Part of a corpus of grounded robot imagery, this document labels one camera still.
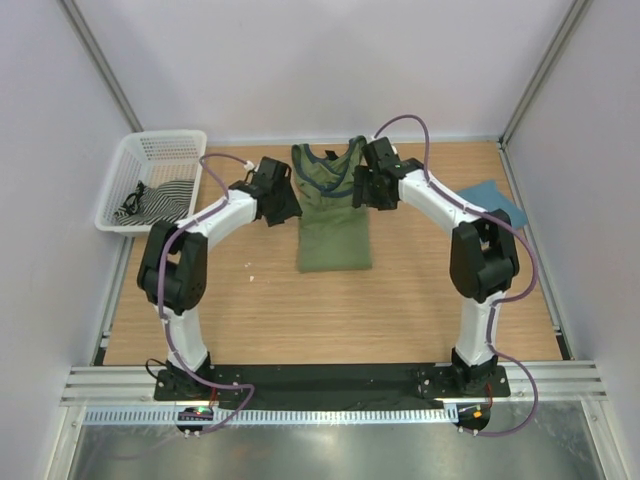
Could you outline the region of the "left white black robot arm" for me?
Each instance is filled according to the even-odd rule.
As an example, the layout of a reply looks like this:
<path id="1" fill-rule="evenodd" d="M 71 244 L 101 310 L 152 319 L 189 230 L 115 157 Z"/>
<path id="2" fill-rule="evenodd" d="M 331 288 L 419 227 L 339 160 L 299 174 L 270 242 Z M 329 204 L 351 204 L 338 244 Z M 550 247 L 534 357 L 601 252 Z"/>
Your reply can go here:
<path id="1" fill-rule="evenodd" d="M 208 255 L 256 220 L 272 227 L 302 214 L 289 165 L 264 157 L 243 166 L 246 177 L 223 186 L 216 202 L 182 220 L 157 221 L 147 237 L 137 286 L 156 309 L 168 346 L 164 368 L 155 375 L 157 400 L 201 400 L 213 389 L 232 388 L 214 382 L 202 338 L 198 304 L 207 288 Z"/>

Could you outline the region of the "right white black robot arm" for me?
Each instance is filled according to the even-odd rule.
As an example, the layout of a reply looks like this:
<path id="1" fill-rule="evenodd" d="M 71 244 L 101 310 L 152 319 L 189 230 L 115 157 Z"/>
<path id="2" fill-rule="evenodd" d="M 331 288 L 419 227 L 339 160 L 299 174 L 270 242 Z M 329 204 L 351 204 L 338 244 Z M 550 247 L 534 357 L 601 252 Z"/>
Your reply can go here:
<path id="1" fill-rule="evenodd" d="M 510 217 L 465 200 L 417 159 L 400 159 L 386 137 L 366 144 L 363 158 L 354 169 L 355 207 L 394 210 L 403 202 L 450 235 L 449 276 L 463 303 L 458 340 L 442 378 L 461 395 L 484 393 L 497 372 L 500 302 L 520 269 Z"/>

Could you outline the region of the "blue tank top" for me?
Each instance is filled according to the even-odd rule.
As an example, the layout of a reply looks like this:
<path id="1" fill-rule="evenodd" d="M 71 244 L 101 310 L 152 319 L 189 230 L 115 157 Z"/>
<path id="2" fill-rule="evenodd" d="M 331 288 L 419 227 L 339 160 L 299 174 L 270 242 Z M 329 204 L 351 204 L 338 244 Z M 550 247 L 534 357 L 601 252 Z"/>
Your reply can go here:
<path id="1" fill-rule="evenodd" d="M 525 212 L 498 190 L 494 180 L 488 180 L 458 190 L 457 194 L 464 200 L 482 207 L 486 211 L 503 210 L 509 215 L 511 224 L 515 229 L 522 229 L 528 224 Z"/>

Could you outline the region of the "green tank top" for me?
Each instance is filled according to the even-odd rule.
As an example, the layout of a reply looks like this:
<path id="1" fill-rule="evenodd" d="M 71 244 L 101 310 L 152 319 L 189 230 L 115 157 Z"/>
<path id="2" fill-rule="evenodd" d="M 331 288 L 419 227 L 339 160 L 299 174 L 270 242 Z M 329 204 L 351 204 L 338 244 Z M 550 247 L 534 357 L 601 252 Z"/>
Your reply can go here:
<path id="1" fill-rule="evenodd" d="M 369 270 L 373 259 L 368 211 L 352 205 L 354 169 L 363 136 L 348 141 L 340 155 L 320 157 L 308 144 L 291 147 L 295 188 L 302 215 L 298 224 L 297 269 L 301 273 Z"/>

